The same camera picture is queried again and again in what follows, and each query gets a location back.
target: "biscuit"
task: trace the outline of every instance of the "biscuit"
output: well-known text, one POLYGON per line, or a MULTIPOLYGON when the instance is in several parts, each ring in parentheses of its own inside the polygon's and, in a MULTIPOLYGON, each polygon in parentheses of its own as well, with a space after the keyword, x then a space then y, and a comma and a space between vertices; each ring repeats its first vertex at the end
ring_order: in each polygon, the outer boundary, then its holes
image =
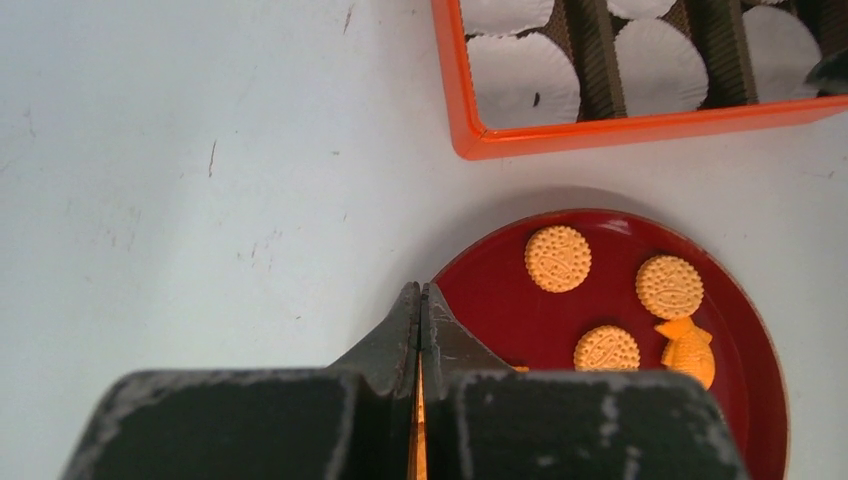
POLYGON ((530 278, 542 290, 567 292, 586 280, 592 265, 589 244, 571 227, 553 226, 536 232, 524 250, 530 278))
POLYGON ((649 312, 665 320, 688 317, 704 298, 695 267, 670 255, 654 257, 636 274, 636 294, 649 312))
POLYGON ((685 373, 709 389, 715 380, 715 357, 710 348, 712 335, 683 317, 654 327, 671 340, 665 347, 662 364, 669 370, 685 373))
POLYGON ((598 327, 577 342, 574 368, 588 370, 636 370, 639 368, 639 346, 621 328, 598 327))

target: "orange box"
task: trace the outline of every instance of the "orange box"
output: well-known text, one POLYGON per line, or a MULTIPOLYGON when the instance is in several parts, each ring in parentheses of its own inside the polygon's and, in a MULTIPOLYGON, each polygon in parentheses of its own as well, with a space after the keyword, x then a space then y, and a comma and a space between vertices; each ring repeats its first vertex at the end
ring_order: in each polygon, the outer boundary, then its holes
POLYGON ((848 95, 838 95, 690 113, 490 130, 477 113, 459 0, 431 3, 451 139, 456 152, 467 160, 799 125, 848 110, 848 95))

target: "white table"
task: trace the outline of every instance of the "white table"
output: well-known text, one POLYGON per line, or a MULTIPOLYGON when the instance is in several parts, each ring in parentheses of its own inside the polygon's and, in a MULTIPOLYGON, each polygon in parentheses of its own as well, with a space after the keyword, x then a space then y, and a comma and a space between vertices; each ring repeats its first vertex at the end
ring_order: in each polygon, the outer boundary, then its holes
POLYGON ((0 43, 3 478, 55 478, 124 373, 327 364, 404 281, 570 207, 722 261, 783 362, 790 478, 848 474, 848 115, 469 163, 429 0, 14 0, 0 43))

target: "round plate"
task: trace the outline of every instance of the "round plate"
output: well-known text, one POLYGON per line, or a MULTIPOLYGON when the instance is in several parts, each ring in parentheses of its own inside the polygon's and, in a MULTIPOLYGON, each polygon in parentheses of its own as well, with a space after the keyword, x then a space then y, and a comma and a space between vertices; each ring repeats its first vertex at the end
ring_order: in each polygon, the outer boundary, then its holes
POLYGON ((469 247, 434 279, 463 325, 508 363, 573 369, 583 334, 617 325, 636 339, 641 369, 663 369, 667 339, 661 322, 636 296, 636 272, 659 254, 691 263, 704 282, 692 316, 713 335, 716 377, 710 392, 721 406, 753 478, 783 478, 788 448, 786 394, 765 326, 742 289, 691 240, 650 220, 608 210, 567 210, 520 220, 469 247), (589 242, 592 268, 576 289, 548 293, 524 266, 524 248, 549 225, 577 229, 589 242))

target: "orange tray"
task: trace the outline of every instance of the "orange tray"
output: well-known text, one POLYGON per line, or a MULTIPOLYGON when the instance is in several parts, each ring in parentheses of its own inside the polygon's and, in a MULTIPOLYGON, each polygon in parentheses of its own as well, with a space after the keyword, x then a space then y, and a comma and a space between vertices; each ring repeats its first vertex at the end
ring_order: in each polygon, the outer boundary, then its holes
POLYGON ((810 123, 848 110, 848 95, 691 113, 490 130, 480 121, 459 0, 432 0, 451 139, 467 160, 621 145, 810 123))
POLYGON ((636 295, 647 259, 671 254, 700 273, 705 295, 695 323, 713 335, 716 377, 710 387, 751 478, 783 478, 789 446, 786 390, 777 355, 754 306, 721 265, 691 240, 650 220, 608 210, 566 210, 525 218, 469 247, 434 279, 456 319, 495 354, 530 370, 573 369, 573 352, 601 325, 627 330, 639 345, 640 369, 664 369, 661 321, 636 295), (548 293, 524 265, 530 237, 569 225, 589 242, 592 267, 575 290, 548 293))

